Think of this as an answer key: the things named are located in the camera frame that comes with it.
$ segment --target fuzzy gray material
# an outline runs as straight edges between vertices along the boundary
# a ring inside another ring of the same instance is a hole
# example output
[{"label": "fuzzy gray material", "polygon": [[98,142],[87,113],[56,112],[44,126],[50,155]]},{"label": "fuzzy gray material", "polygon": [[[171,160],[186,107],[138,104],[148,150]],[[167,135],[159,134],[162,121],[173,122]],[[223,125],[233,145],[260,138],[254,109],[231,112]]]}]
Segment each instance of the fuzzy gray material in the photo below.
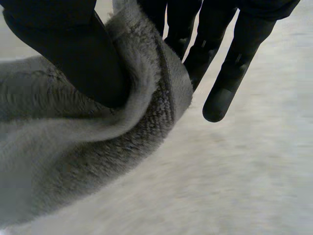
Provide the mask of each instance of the fuzzy gray material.
[{"label": "fuzzy gray material", "polygon": [[190,105],[187,71],[136,1],[113,6],[106,27],[132,76],[124,108],[88,99],[41,56],[0,63],[0,227],[52,213],[125,174]]}]

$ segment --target white floor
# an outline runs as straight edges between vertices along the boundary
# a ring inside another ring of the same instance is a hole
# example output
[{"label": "white floor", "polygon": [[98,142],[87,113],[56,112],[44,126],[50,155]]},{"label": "white floor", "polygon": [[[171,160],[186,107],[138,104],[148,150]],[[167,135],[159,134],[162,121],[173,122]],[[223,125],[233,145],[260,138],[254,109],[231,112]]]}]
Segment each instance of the white floor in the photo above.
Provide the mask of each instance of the white floor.
[{"label": "white floor", "polygon": [[[98,1],[102,19],[111,1]],[[136,170],[11,235],[312,235],[313,2],[302,0],[261,45],[220,123],[203,103],[232,38],[166,143]],[[28,56],[0,20],[0,57]]]}]

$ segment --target gray fleece fabric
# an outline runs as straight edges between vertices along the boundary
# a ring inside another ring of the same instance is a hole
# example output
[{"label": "gray fleece fabric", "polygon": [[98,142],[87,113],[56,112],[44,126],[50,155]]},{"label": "gray fleece fabric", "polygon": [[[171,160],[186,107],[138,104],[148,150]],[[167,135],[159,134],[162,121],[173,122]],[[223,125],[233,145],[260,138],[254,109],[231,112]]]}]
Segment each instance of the gray fleece fabric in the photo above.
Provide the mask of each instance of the gray fleece fabric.
[{"label": "gray fleece fabric", "polygon": [[187,71],[137,2],[114,0],[113,8],[106,27],[132,77],[121,109],[88,99],[41,56],[0,63],[0,227],[52,213],[125,174],[190,105]]}]

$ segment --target fabric fold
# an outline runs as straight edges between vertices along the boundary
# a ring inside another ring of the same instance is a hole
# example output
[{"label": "fabric fold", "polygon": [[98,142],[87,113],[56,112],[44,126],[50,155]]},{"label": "fabric fold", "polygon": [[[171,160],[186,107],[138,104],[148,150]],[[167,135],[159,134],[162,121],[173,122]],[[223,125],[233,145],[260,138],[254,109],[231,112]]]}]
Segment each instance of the fabric fold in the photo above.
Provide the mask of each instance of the fabric fold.
[{"label": "fabric fold", "polygon": [[0,63],[0,227],[52,213],[133,169],[190,105],[186,69],[137,2],[113,6],[106,28],[132,80],[125,107],[88,99],[41,56]]}]

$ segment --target fleece cloth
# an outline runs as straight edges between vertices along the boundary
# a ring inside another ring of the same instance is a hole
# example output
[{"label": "fleece cloth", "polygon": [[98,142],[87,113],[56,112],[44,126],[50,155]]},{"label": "fleece cloth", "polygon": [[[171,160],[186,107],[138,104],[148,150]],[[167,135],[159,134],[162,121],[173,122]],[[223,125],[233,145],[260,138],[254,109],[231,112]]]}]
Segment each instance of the fleece cloth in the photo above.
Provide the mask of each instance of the fleece cloth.
[{"label": "fleece cloth", "polygon": [[123,108],[90,100],[41,56],[0,63],[0,227],[55,212],[133,169],[190,105],[186,69],[135,0],[114,0],[106,27],[131,74]]}]

